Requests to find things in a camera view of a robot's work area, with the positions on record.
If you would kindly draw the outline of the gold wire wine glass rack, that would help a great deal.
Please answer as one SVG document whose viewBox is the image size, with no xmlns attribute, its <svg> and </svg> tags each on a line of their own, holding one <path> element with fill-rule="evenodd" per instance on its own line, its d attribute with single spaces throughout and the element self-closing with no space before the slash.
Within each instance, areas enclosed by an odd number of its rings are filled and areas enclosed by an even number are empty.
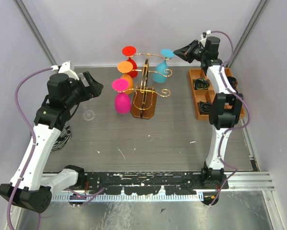
<svg viewBox="0 0 287 230">
<path fill-rule="evenodd" d="M 157 92 L 153 86 L 148 87 L 149 73 L 153 73 L 154 70 L 149 69 L 149 59 L 152 54 L 146 54 L 145 56 L 144 65 L 140 70 L 142 72 L 141 83 L 133 88 L 134 95 L 131 106 L 131 115 L 139 119 L 152 118 L 155 114 L 157 97 L 166 98 L 171 95 L 169 89 L 162 89 L 161 92 Z"/>
</svg>

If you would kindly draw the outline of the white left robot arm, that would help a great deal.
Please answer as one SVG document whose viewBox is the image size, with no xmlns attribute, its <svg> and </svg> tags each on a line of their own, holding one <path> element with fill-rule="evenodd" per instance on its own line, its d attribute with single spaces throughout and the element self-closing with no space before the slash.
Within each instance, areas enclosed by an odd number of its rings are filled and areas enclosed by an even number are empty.
<svg viewBox="0 0 287 230">
<path fill-rule="evenodd" d="M 48 94 L 36 112 L 34 124 L 29 126 L 32 136 L 22 162 L 10 182 L 0 185 L 0 195 L 9 205 L 39 214 L 64 189 L 84 188 L 86 176 L 81 167 L 68 165 L 47 180 L 42 180 L 42 173 L 65 123 L 75 115 L 80 103 L 100 96 L 104 87 L 88 71 L 83 73 L 88 83 L 85 86 L 70 61 L 50 69 L 55 74 L 50 76 Z"/>
</svg>

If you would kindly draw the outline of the striped black white cloth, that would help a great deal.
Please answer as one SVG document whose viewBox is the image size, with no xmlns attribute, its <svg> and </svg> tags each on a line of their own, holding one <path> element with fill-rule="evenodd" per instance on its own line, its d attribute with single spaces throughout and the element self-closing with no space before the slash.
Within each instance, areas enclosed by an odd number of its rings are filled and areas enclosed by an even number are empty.
<svg viewBox="0 0 287 230">
<path fill-rule="evenodd" d="M 65 122 L 64 127 L 52 146 L 51 152 L 62 149 L 72 138 L 71 127 L 68 122 Z"/>
</svg>

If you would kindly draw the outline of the clear wine glass front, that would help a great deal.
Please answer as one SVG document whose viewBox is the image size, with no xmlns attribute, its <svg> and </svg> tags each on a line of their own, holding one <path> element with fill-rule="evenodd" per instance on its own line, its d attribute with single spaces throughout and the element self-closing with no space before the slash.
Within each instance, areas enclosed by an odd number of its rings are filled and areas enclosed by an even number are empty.
<svg viewBox="0 0 287 230">
<path fill-rule="evenodd" d="M 95 117 L 95 113 L 92 110 L 87 110 L 83 113 L 83 118 L 86 121 L 91 121 L 94 119 L 94 117 Z"/>
</svg>

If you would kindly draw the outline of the wooden compartment tray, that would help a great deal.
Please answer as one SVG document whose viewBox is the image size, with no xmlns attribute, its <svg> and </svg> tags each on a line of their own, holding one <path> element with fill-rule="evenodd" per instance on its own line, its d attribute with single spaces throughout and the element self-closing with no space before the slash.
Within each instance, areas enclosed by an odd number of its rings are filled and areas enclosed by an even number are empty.
<svg viewBox="0 0 287 230">
<path fill-rule="evenodd" d="M 208 120 L 209 111 L 215 98 L 215 91 L 211 81 L 201 69 L 190 69 L 188 78 L 195 116 L 198 120 Z"/>
</svg>

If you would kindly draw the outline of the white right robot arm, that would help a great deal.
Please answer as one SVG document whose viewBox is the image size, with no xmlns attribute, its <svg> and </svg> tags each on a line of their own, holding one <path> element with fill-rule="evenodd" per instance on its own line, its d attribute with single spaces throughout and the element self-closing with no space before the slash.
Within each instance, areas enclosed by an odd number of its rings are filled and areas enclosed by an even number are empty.
<svg viewBox="0 0 287 230">
<path fill-rule="evenodd" d="M 202 34 L 200 40 L 193 40 L 189 45 L 174 51 L 176 56 L 189 63 L 199 61 L 215 92 L 209 111 L 209 123 L 212 126 L 211 145 L 200 173 L 201 185 L 207 189 L 225 179 L 224 158 L 227 142 L 239 122 L 243 102 L 242 94 L 234 90 L 226 77 L 226 62 L 218 57 L 220 38 L 214 36 L 214 33 L 208 30 Z"/>
</svg>

